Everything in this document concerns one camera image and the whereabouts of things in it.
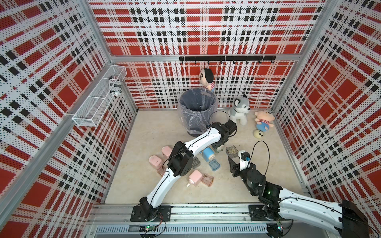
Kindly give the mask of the blue sharpener shavings tray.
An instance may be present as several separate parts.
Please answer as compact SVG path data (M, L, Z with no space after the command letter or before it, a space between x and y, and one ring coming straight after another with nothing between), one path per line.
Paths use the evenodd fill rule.
M212 169L213 172L217 171L220 168L220 164L216 159L213 159L209 162L209 166Z

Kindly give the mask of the pink sharpener shavings tray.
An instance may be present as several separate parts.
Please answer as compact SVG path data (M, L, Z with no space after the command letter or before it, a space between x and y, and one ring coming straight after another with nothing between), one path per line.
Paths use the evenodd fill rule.
M210 176L208 174L204 174L201 178L201 182L205 185L207 185L208 187L211 187L212 184L213 184L213 181L214 181L214 177L213 176Z

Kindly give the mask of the bright blue pencil sharpener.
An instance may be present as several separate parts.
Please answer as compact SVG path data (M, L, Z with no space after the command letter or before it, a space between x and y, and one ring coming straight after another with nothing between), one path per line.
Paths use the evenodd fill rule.
M202 151L202 157L206 162L209 162L215 158L215 153L210 147L207 147Z

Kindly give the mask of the pink pencil sharpener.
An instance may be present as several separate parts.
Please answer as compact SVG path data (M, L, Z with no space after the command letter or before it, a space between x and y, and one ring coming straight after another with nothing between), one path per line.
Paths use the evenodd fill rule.
M172 153L172 148L171 148L171 147L169 147L169 146L164 146L164 147L162 148L161 151L162 151L163 156L164 156L166 159L169 159L169 158L170 158L171 153Z
M163 160L156 155L151 156L148 161L155 170L160 169L163 165Z
M203 173L201 173L199 170L194 170L189 176L187 187L189 187L190 185L198 186L202 178Z

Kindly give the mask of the green pencil sharpener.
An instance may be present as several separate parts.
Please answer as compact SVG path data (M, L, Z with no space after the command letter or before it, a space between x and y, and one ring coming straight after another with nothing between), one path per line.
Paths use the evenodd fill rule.
M220 144L220 143L213 143L211 146L212 146L212 148L213 148L213 151L214 151L216 154L222 152L223 149L224 149L224 144Z

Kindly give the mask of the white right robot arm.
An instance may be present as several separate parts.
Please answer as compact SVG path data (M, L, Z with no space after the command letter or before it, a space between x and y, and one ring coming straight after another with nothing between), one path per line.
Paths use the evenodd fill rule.
M251 196L262 203L262 214L271 220L300 221L342 238L368 238L367 217L351 201L322 201L292 192L266 181L265 175L249 162L235 163L228 158L230 173L240 177Z

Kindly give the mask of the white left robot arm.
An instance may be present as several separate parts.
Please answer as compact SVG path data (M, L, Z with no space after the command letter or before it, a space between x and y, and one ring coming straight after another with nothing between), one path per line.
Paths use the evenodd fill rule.
M151 221L156 218L157 208L162 204L174 183L191 170L195 155L214 143L225 144L236 131L237 125L232 120L224 124L217 122L191 141L185 143L178 141L167 160L167 169L162 179L151 193L140 199L137 208L141 210L143 219Z

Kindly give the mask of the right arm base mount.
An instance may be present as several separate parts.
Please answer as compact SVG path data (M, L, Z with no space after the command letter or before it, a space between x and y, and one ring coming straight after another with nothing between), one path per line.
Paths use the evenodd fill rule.
M252 221L278 220L278 209L268 205L249 205L249 215Z

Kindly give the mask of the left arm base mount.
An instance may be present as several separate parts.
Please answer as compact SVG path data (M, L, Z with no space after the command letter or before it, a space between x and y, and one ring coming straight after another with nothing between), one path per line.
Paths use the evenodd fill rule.
M144 209L141 205L133 208L130 221L131 222L169 222L171 218L172 206L161 205L157 208Z

